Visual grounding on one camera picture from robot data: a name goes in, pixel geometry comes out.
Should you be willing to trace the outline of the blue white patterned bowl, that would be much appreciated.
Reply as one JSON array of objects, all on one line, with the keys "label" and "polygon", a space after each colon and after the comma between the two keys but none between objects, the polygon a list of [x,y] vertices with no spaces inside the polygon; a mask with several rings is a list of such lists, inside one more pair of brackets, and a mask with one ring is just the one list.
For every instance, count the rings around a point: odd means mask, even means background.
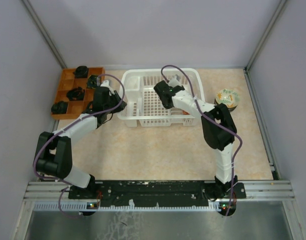
[{"label": "blue white patterned bowl", "polygon": [[227,106],[227,108],[230,112],[234,111],[238,107],[238,105],[239,105],[238,103],[226,104],[226,106]]}]

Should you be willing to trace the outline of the green orange floral bowl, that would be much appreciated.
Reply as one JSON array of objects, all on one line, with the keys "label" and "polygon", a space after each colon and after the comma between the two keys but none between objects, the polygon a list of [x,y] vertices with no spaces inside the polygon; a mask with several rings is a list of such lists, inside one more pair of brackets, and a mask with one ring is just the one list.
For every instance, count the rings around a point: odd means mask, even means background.
[{"label": "green orange floral bowl", "polygon": [[217,104],[225,104],[225,105],[232,103],[239,104],[240,96],[235,90],[224,88],[216,93],[215,102]]}]

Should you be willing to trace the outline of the red white patterned bowl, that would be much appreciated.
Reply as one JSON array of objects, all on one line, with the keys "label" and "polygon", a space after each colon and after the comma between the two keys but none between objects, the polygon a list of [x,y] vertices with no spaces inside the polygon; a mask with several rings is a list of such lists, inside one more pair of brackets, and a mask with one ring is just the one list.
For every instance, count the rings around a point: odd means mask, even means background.
[{"label": "red white patterned bowl", "polygon": [[185,116],[189,116],[190,115],[190,113],[188,113],[188,112],[186,112],[184,110],[182,111],[182,114],[185,115]]}]

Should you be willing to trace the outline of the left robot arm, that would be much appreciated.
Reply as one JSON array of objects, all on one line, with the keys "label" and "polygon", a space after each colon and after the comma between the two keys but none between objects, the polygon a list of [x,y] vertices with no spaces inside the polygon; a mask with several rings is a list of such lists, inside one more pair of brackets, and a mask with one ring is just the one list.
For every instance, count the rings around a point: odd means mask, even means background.
[{"label": "left robot arm", "polygon": [[79,187],[79,192],[90,199],[96,195],[93,177],[73,164],[72,148],[88,133],[106,123],[108,115],[123,111],[127,103],[125,93],[120,96],[109,86],[95,89],[93,100],[82,114],[69,125],[54,132],[43,132],[37,142],[33,170],[41,179],[56,179]]}]

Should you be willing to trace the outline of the white plastic dish rack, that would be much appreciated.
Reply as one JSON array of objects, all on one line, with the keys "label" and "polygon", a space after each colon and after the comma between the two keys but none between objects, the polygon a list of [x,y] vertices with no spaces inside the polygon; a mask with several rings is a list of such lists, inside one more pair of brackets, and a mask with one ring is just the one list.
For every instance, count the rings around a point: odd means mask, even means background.
[{"label": "white plastic dish rack", "polygon": [[127,127],[169,127],[172,124],[195,126],[198,120],[181,109],[163,107],[154,86],[164,78],[159,68],[131,69],[122,76],[126,108],[117,114]]}]

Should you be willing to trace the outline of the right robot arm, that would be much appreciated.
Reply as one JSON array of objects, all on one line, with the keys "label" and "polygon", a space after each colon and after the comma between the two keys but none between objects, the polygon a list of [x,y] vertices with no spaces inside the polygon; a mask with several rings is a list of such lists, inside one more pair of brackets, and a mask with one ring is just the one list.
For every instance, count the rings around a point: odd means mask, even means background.
[{"label": "right robot arm", "polygon": [[214,105],[197,98],[177,80],[161,81],[153,89],[164,108],[177,108],[201,120],[204,140],[215,151],[216,192],[222,198],[233,197],[237,182],[234,170],[237,152],[233,152],[237,128],[227,106],[223,103]]}]

